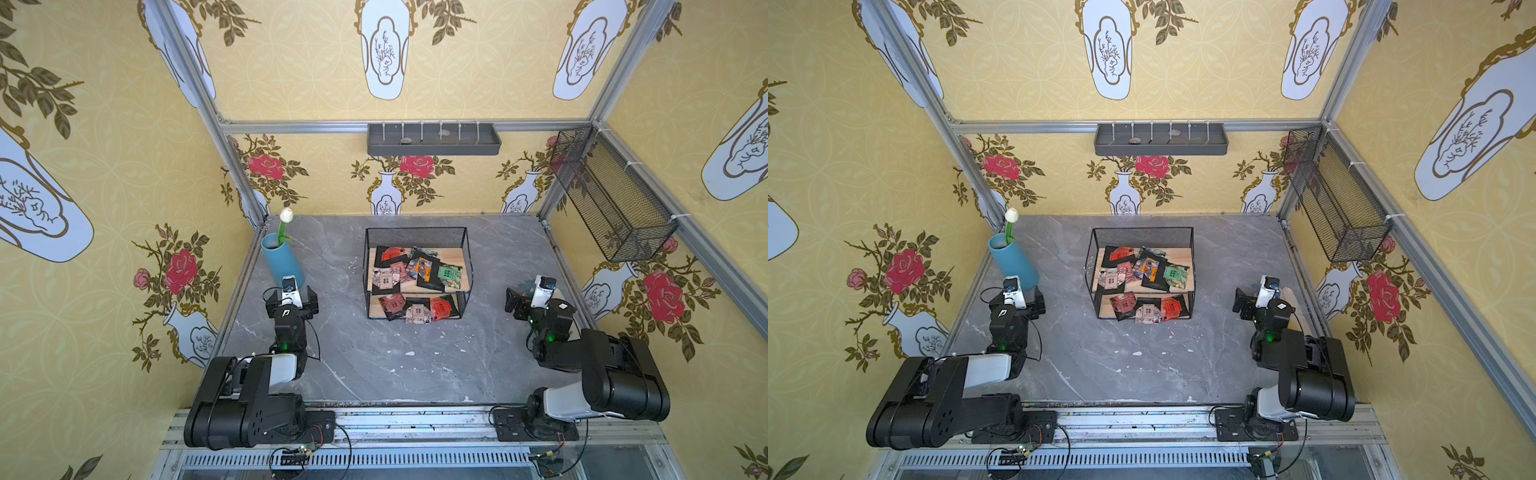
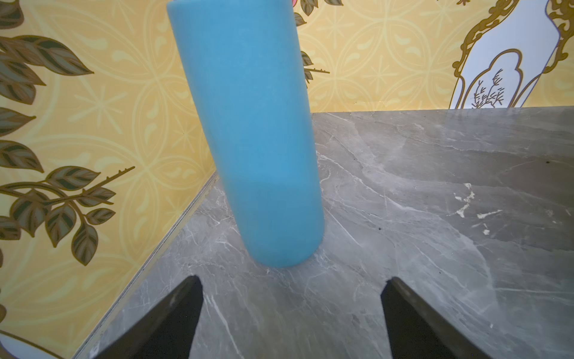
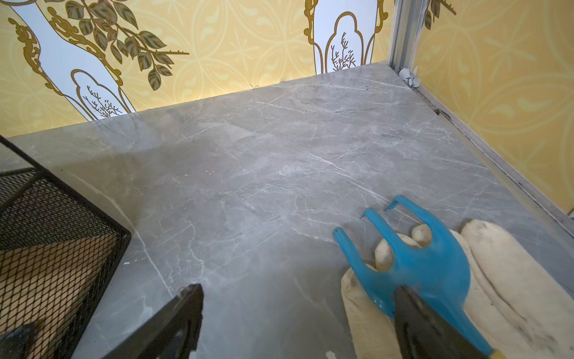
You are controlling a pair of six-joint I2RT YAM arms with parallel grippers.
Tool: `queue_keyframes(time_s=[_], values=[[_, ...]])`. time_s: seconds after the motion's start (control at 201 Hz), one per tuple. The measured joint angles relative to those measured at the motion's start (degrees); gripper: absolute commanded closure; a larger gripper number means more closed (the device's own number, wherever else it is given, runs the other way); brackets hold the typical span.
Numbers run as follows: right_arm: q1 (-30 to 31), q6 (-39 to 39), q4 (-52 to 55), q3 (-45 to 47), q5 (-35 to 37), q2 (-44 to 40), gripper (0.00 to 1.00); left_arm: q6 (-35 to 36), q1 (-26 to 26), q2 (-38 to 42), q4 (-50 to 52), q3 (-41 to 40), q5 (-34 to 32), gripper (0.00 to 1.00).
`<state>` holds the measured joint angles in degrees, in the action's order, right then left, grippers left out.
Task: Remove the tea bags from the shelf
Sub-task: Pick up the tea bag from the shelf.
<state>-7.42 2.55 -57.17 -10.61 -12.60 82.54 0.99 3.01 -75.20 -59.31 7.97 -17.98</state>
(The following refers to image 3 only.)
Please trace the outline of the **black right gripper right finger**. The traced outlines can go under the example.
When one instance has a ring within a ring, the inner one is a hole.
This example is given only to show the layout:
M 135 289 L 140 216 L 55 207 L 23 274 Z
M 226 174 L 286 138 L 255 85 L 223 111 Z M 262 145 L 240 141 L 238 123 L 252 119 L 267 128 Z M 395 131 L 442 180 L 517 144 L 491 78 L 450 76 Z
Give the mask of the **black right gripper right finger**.
M 485 358 L 411 288 L 393 293 L 395 330 L 403 358 Z

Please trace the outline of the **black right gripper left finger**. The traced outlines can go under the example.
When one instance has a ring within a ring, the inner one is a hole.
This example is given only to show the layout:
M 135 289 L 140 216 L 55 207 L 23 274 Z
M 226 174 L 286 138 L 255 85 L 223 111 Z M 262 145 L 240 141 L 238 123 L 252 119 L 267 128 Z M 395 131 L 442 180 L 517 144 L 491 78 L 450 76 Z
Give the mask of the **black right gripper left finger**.
M 189 358 L 197 350 L 203 301 L 200 284 L 183 287 L 176 297 L 106 357 Z

